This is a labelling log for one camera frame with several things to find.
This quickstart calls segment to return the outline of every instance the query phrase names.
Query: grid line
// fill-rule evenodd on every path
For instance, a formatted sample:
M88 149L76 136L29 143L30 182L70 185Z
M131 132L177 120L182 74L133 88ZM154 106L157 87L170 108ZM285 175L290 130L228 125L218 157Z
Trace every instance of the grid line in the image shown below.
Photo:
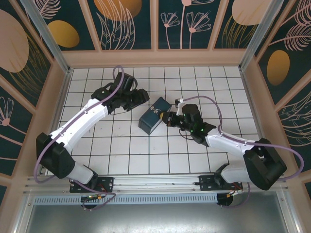
M166 84L165 84L165 68L163 67L163 72L164 72L164 94L165 94L165 99L167 99L166 97ZM169 144L169 129L168 127L166 127L166 134L167 134L167 156L169 159L169 173L171 172L171 164L170 164L170 144Z
M195 68L193 67L194 69L194 76L195 76L195 83L196 83L196 87L197 87L197 93L198 93L198 96L199 96L199 87L198 87L198 82L197 82L197 79L196 79L196 73L195 73ZM201 108L201 102L200 102L200 98L199 99L199 106L200 106L200 113L202 114L202 108ZM207 147L206 147L206 156L207 156L207 161L208 161L208 168L209 168L209 171L210 171L210 164L209 164L209 156L208 156L208 151L207 151ZM189 170L190 170L190 159L189 159L189 150L188 150L188 160L189 160Z
M174 99L176 99L176 98L186 98L186 96L188 96L189 94L191 95L191 93L193 95L199 95L200 92L204 92L204 91L211 92L212 91L213 93L210 93L210 94L214 96L214 99L217 101L217 103L220 105L220 107L223 107L225 109L224 119L227 121L235 119L238 122L238 124L234 123L235 126L233 128L235 130L233 132L233 135L236 135L239 137L241 137L242 135L245 137L247 135L250 135L250 137L252 137L252 135L256 135L256 133L253 133L252 131L245 128L244 125L243 125L243 129L241 129L239 120L240 119L253 119L253 117L248 117L248 114L245 114L245 113L248 113L248 112L245 112L245 111L247 111L246 109L244 109L242 107L241 108L235 107L235 104L237 104L237 103L238 104L249 104L249 103L248 103L248 100L246 100L246 99L243 99L243 101L238 100L240 97L241 98L243 97L242 93L239 93L239 92L233 93L232 92L232 91L241 91L241 90L245 90L245 89L241 85L234 85L234 86L232 86L232 87L234 87L234 89L231 89L229 83L232 84L233 80L230 81L230 79L231 79L230 77L220 77L220 78L223 78L223 81L220 81L219 84L216 83L216 85L217 85L216 87L221 88L219 90L217 89L217 91L224 91L224 90L226 91L226 92L222 92L222 93L217 93L217 96L219 99L216 99L216 92L214 89L215 85L214 85L213 81L215 81L219 78L218 77L213 78L211 76L211 72L209 69L206 69L206 71L205 71L206 73L209 73L209 74L208 75L203 74L203 75L204 76L210 76L210 77L203 78L203 77L197 77L197 72L195 70L195 67L189 66L186 69L181 69L180 67L178 67L178 70L176 69L175 72L176 73L179 72L179 77L177 77L178 75L176 75L176 78L167 78L165 75L165 67L162 67L160 69L155 69L153 71L153 72L159 72L159 75L161 75L161 78L157 78L158 77L157 74L153 73L153 74L151 74L152 77L156 77L156 78L152 78L153 81L151 83L150 83L150 79L151 79L150 78L150 76L151 76L150 75L150 67L148 67L145 70L136 70L136 72L135 72L135 70L136 69L134 68L133 69L134 76L135 76L135 74L138 75L138 73L146 74L148 72L148 75L144 75L143 79L139 78L139 79L137 79L137 81L138 81L138 83L140 80L143 80L143 82L148 81L148 85L146 86L146 88L148 88L149 95L153 94L154 98L157 96L162 96L167 100L167 102L169 102L172 105L174 105ZM75 108L81 109L81 107L83 107L84 99L88 95L93 93L93 92L89 91L92 84L94 85L95 83L99 82L100 80L101 80L101 85L103 85L104 82L107 83L107 82L113 81L112 78L110 79L110 74L107 73L107 71L110 71L110 70L107 68L103 69L102 74L101 74L102 79L97 79L97 77L99 77L99 74L100 74L100 72L98 72L98 71L93 72L93 74L96 74L96 76L94 75L93 77L91 77L91 78L95 78L95 79L89 79L90 75L92 74L91 68L87 70L87 73L86 73L86 70L84 71L83 75L86 75L85 79L83 77L81 77L82 74L80 74L79 78L83 78L83 79L73 80L71 78L70 85L69 85L69 88L68 88L68 91L66 94L66 100L65 100L65 103L63 106L63 112L61 114L61 119L70 118L70 115L74 113ZM203 81L203 79L210 79L211 83L208 84L209 81L208 80ZM174 86L173 86L172 90L167 90L167 88L169 88L169 85L172 86L172 84L175 82L177 82L177 85L179 83L180 87L177 88L175 86L175 88L174 88ZM81 91L71 92L71 91L69 91L70 87L72 90L81 90ZM76 103L77 101L74 101L74 100L77 100L77 98L75 98L76 95L79 96L79 99L82 96L80 106L78 106L78 104ZM226 99L226 102L230 102L230 98L231 98L232 102L231 103L223 102L222 100L224 99L224 97ZM150 105L152 105L152 104L153 103L148 101L148 102L144 103L143 105L144 106L147 105L148 107L150 107ZM205 108L207 108L207 109L209 108L209 105L213 105L213 103L203 101L200 98L198 99L198 101L196 101L196 104L198 104L198 107L201 111L201 114L202 114L202 110L204 111ZM232 109L232 111L234 109L235 113L230 114L229 109ZM214 124L214 125L217 125L217 123L214 123L214 122L215 121L217 122L219 120L219 118L217 118L217 115L215 115L215 114L216 113L211 114L211 115L207 114L207 118L203 118L204 121L211 123L211 124ZM99 128L100 126L97 126L97 124L96 124L94 127L94 131L93 131L92 135L90 133L88 133L88 135L83 136L84 139L85 138L92 138L92 140L90 140L90 139L84 140L84 144L87 145L87 150L89 150L89 146L90 146L89 154L88 154L88 151L85 151L85 153L87 153L87 154L82 154L82 153L84 153L84 152L82 152L82 153L80 153L81 155L74 155L74 156L76 156L76 158L77 158L77 156L89 156L89 160L88 160L89 166L94 165L94 163L90 162L92 159L91 158L92 156L102 156L104 161L106 161L106 160L108 161L108 164L105 164L105 169L104 169L104 171L105 171L108 168L108 171L107 171L108 174L110 174L111 172L112 173L118 173L118 174L138 174L138 171L140 170L139 169L140 165L144 166L144 174L145 173L150 174L151 171L152 171L152 173L158 173L158 174L165 174L166 173L167 174L167 172L171 173L172 171L176 171L176 168L178 168L177 167L178 164L184 165L183 169L187 169L187 161L186 161L187 158L188 158L189 171L187 171L185 173L191 173L191 167L192 167L192 171L197 171L195 165L193 165L193 164L195 164L195 161L197 161L197 160L194 160L194 158L201 159L201 158L205 157L205 155L207 156L207 160L208 160L208 167L205 166L206 170L209 169L211 171L211 163L212 163L213 167L215 167L215 161L213 161L213 159L217 158L217 156L215 154L224 153L224 151L220 151L220 150L212 150L212 152L209 152L209 150L207 148L205 148L205 149L201 148L198 150L196 148L192 149L192 147L194 147L195 145L192 145L190 143L190 141L188 141L188 140L184 141L185 139L182 137L180 137L180 139L177 137L177 136L179 136L177 128L176 129L174 129L174 128L169 129L168 127L166 127L166 129L164 129L164 126L161 125L160 127L163 127L163 129L161 128L160 131L158 131L157 135L146 135L146 134L144 134L144 132L141 129L139 129L137 127L138 119L135 119L135 120L133 119L133 111L131 111L130 116L127 116L126 118L115 117L113 115L113 116L108 116L105 119L101 119L100 122L101 122L101 125L103 127L106 127L106 125L107 125L107 126L112 128L111 134L110 134L110 132L108 132L106 130L106 133L109 133L109 135L107 135L106 133L104 133L104 129L100 129ZM114 134L113 128L118 127L118 122L120 124L124 124L126 126L126 129L122 129L122 128L118 129L117 131L121 132L121 133ZM66 121L61 120L59 122L59 125L64 124L64 123L66 123ZM128 133L126 133L127 129L128 129L128 125L130 127L130 135L128 135ZM139 142L140 139L138 139L138 138L140 138L140 137L141 138L148 137L148 152L147 152L146 147L145 147L145 151L141 150L142 151L141 153L138 153L135 148L132 148L133 154L131 154L131 147L136 146L136 144L133 144L133 143L135 143L134 138L136 141ZM103 152L101 152L101 144L97 143L97 140L98 141L101 140L100 138L102 138L103 141L106 140L107 143L110 141L110 147L106 147L106 149L103 150ZM122 149L122 150L116 149L116 147L118 147L117 144L118 144L119 140L120 140L120 142L125 141L126 143L129 143L129 145L126 147L126 150L128 149L128 151L125 151L125 149ZM167 141L167 152L165 152L163 150L161 151L161 144L159 145L160 150L158 150L158 152L152 151L152 149L150 148L151 142L155 142L155 146L157 147L158 146L157 142L161 142L161 140ZM170 142L172 143L173 141L175 143L176 142L177 143L183 143L183 144L186 143L186 145L183 145L184 148L182 150L178 150L178 148L175 149L173 145L170 145ZM92 150L94 150L94 149L98 150L98 152L100 152L100 153L97 153L96 155L92 155ZM159 163L160 166L163 165L165 167L165 170L161 169L160 167L157 168L155 166L155 163L159 162L159 161L157 161L156 156L153 156L154 159L152 161L150 161L150 153L151 152L155 152L155 154L152 154L152 155L158 155L159 154L159 155L162 155L162 157L165 157L165 161ZM179 160L179 156L177 156L177 155L182 155L182 154L186 154L186 153L188 156L181 156L180 157L181 160ZM140 159L138 159L139 157L136 157L136 159L134 159L134 160L130 159L131 155L139 155L139 154L142 155L140 157L140 158L142 158L142 161L140 161ZM116 156L128 156L128 159L126 159L125 157L115 159L115 158L111 157L112 155L113 156L115 156L115 155Z

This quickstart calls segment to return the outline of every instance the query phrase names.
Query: orange circle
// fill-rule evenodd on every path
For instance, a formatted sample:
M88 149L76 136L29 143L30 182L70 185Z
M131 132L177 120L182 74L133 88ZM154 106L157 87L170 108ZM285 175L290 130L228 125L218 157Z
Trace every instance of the orange circle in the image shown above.
M113 21L128 20L126 9L134 18L139 14L142 4L141 0L94 0L94 3L103 16Z

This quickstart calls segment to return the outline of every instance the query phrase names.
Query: cable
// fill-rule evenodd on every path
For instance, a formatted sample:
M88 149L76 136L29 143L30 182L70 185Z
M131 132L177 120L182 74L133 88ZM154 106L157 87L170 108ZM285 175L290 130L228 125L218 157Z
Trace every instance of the cable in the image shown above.
M122 83L123 83L123 80L124 80L124 69L122 66L115 66L113 68L113 71L112 71L112 76L113 76L113 79L115 79L115 70L116 68L120 68L121 69L121 72L122 72L122 75L121 75L121 80L117 86L117 88L105 99L103 99L102 101L96 103L96 104L93 104L92 106L88 107L85 111L81 112L78 116L76 116L43 150L42 152L40 153L38 159L37 159L37 162L35 164L35 168L34 168L34 179L37 183L45 183L47 181L49 181L50 179L54 178L55 175L53 176L50 176L49 178L45 179L45 180L42 180L40 181L37 177L37 171L38 171L38 167L39 167L39 164L41 162L41 159L43 157L43 155L45 154L45 152L51 147L51 145L57 141L58 138L61 137L61 135L66 132L66 130L71 126L73 125L73 123L75 123L80 117L82 117L85 113L87 113L89 110L91 110L92 108L102 104L103 102L106 102L107 100L109 100L110 98L112 98L116 93L117 91L120 89ZM93 190L93 189L90 189L88 187L86 187L85 185L81 184L80 182L78 181L75 181L78 185L80 185L81 187L83 187L84 189L90 191L90 192L93 192L93 193L99 193L99 194L104 194L104 195L113 195L113 197L109 198L106 202L104 202L102 205L100 205L100 207L103 207L105 206L108 202L110 202L115 196L116 194L115 193L107 193L107 192L99 192L99 191L96 191L96 190Z
M241 187L239 187L235 182L233 183L233 185L234 185L237 189L242 190Z
M257 147L273 147L273 148L280 148L280 149L288 150L288 151L292 152L293 154L295 154L295 155L299 158L299 160L300 160L300 167L299 167L299 170L296 171L293 175L290 175L290 176L287 176L287 177L283 177L283 178L279 178L279 179L278 179L279 181L285 181L285 180L291 179L291 178L293 178L293 177L298 176L298 175L301 173L301 171L302 171L302 169L303 169L303 167L304 167L304 165L305 165L305 162L304 162L303 158L301 157L301 155L300 155L297 151L295 151L295 150L293 150L293 149L291 149L291 148L287 148L287 147L284 147L284 146L280 146L280 145L264 144L264 143L256 143L256 142L245 142L245 141L238 140L238 139L236 139L236 138L232 138L232 137L226 135L226 134L222 131L223 116L222 116L222 113L221 113L221 111L220 111L220 108L219 108L218 104L217 104L212 98L207 97L207 96L195 96L195 97L191 97L191 98L188 98L188 99L183 99L183 101L189 101L189 100L192 100L192 99L195 99L195 98L206 98L206 99L212 101L212 103L213 103L214 105L216 105L217 110L218 110L218 113L219 113L219 120L220 120L220 124L218 125L217 129L218 129L218 132L219 132L223 137L228 138L228 139L230 139L230 140L232 140L232 141L235 141L235 142L238 142L238 143L242 143L242 144L247 144L247 145L252 145L252 146L257 146Z
M114 73L114 71L116 70L116 68L120 68L121 69L121 71L122 71L122 76L121 76L121 80L120 80L120 82L119 82L119 84L118 84L118 86L117 86L117 88L107 97L107 98L105 98L105 99L103 99L102 101L100 101L100 102L98 102L98 103L96 103L96 104L93 104L92 106L90 106L90 107L88 107L84 112L81 112L78 116L76 116L51 142L49 142L49 144L42 150L42 152L40 153L40 155L39 155L39 157L38 157L38 159L37 159L37 162L36 162L36 164L35 164L35 168L34 168L34 179L35 179L35 181L37 182L37 183L45 183L45 182L47 182L47 181L49 181L50 179L52 179L53 177L55 177L55 175L53 175L53 176L51 176L51 177L49 177L49 178L47 178L47 179L45 179L45 180L42 180L42 181L40 181L40 180L38 180L38 178L37 178L37 171L38 171L38 167L39 167L39 164L40 164L40 161L41 161L41 159L42 159L42 157L43 157L43 155L45 154L45 152L51 147L51 145L54 143L54 142L56 142L57 141L57 139L58 138L60 138L61 137L61 135L64 133L64 132L66 132L66 130L71 126L71 125L73 125L80 117L82 117L85 113L87 113L89 110L91 110L92 108L94 108L94 107L96 107L96 106L98 106L98 105L100 105L100 104L102 104L103 102L106 102L107 100L109 100L111 97L113 97L116 93L117 93L117 91L120 89L120 87L121 87L121 84L122 84L122 82L123 82L123 79L124 79L124 69L123 69L123 67L122 66L116 66L116 67L114 67L113 68L113 73L112 73L112 76L113 76L113 79L115 79L115 73Z
M110 115L114 116L114 115L118 115L118 114L122 114L122 113L128 113L128 112L129 111L124 111L124 112L121 112L121 113L114 113L114 114L110 113Z
M180 136L182 136L182 137L183 137L184 139L186 139L186 140L194 141L194 139L187 138L187 137L185 137L184 135L182 135L180 129L179 129L179 134L180 134Z
M221 207L226 208L226 209L234 209L234 208L238 208L243 206L245 203L247 203L249 197L251 196L251 186L249 183L247 183L247 187L248 187L248 192L247 192L247 197L244 201L242 201L240 204L237 205L233 205L233 206L225 206L225 205L221 205Z
M117 195L117 194L115 194L115 193L107 193L107 192L96 191L96 190L93 190L93 189L90 189L90 188L86 187L84 184L81 184L81 183L78 182L78 181L75 181L75 182L76 182L79 186L81 186L82 188L84 188L84 189L86 189L87 191L90 191L90 192L92 192L92 193L104 194L104 195L106 195L105 197L107 197L107 195L112 195L112 197L109 198L108 200L106 200L103 204L98 204L97 206L95 206L95 207L92 208L92 209L87 209L87 208L84 206L84 204L85 204L85 202L87 201L87 199L84 200L84 202L82 203L82 207L83 207L83 209L86 210L86 211L98 210L99 208L104 207L105 205L107 205L108 202L110 202L110 201L111 201L113 198L115 198L116 195Z

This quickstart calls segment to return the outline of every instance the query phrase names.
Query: black bracket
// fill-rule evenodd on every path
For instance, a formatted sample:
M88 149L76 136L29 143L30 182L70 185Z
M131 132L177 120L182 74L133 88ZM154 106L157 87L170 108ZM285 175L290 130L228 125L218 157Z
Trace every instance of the black bracket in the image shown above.
M98 177L97 179L97 185L94 187L95 191L99 192L107 192L111 193L113 190L113 177ZM70 193L90 193L90 191L82 188L80 185L78 185L75 182L70 183Z
M200 186L201 191L220 191L220 190L233 190L236 189L236 186L233 183L226 183L222 184L220 187L214 179L214 175L205 175L199 176L199 182L195 183L195 185ZM242 183L236 183L238 187L243 189Z

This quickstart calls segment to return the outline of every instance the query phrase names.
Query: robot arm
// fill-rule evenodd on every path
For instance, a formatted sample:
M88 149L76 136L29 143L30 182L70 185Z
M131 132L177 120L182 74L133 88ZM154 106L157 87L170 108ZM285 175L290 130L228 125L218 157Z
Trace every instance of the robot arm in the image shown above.
M123 107L130 111L138 105L149 100L148 93L144 89L136 90L137 81L133 76L124 74L123 83L117 93L106 102L95 106L85 112L90 106L99 103L108 97L118 86L121 80L119 73L114 83L109 83L105 87L97 89L91 96L87 104L64 126L52 132L50 135L41 133L36 140L37 157L42 150L60 134L68 125L70 127L54 142L42 157L40 164L51 171L56 177L69 178L86 184L91 189L97 185L98 175L95 171L74 161L71 157L72 149L79 139L100 119L112 113L116 108ZM75 122L75 119L82 112L85 112Z
M195 104L184 104L182 100L176 100L176 107L177 112L161 114L161 119L167 126L190 132L198 144L221 149L241 158L222 165L214 173L215 182L219 186L224 182L252 182L258 188L268 190L286 171L285 163L274 148L249 145L256 142L219 132L216 126L203 122ZM264 138L258 143L270 144Z

